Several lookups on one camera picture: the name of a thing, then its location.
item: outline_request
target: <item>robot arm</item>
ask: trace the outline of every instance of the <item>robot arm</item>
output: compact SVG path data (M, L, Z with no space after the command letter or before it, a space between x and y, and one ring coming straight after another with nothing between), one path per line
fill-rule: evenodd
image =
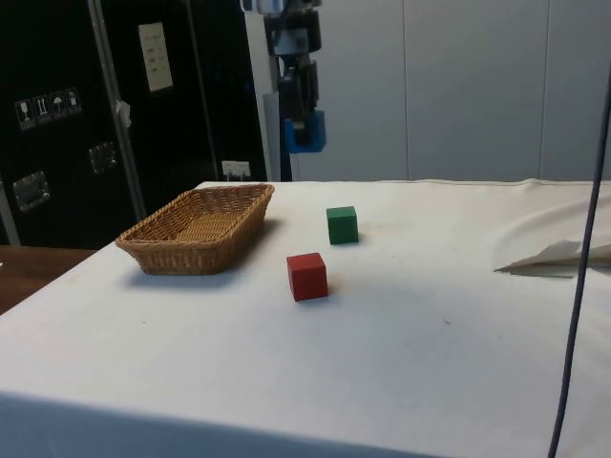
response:
M316 62L310 58L322 45L315 10L321 5L322 0L242 0L245 11L263 15L267 51L278 71L280 116L290 153L322 151L327 142L325 116L316 110Z

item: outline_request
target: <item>metal latch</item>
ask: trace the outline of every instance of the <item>metal latch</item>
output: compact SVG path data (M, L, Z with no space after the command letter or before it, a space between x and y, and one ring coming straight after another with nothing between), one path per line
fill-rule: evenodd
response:
M101 145L89 149L89 160L96 175L114 169L116 167L116 150L112 141L106 141Z
M12 184L17 207L22 212L28 212L51 198L49 182L44 172L36 172L21 178Z

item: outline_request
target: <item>white sign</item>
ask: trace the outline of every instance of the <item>white sign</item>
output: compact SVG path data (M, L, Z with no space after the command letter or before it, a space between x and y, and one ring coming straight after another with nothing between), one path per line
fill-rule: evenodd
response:
M144 68L149 81L149 90L160 91L174 85L168 52L165 47L163 24L145 24L138 26L140 45L144 56Z

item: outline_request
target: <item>wicker basket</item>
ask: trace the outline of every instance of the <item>wicker basket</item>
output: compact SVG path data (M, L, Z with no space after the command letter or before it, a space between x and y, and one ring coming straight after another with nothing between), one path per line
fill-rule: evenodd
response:
M147 274L216 274L263 226L273 193L269 184L188 191L121 234L116 245Z

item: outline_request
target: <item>wall outlet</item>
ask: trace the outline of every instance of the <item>wall outlet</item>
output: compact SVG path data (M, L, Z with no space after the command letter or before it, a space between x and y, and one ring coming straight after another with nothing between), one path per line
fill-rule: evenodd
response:
M250 178L250 163L248 161L224 160L221 166L222 174L226 177Z

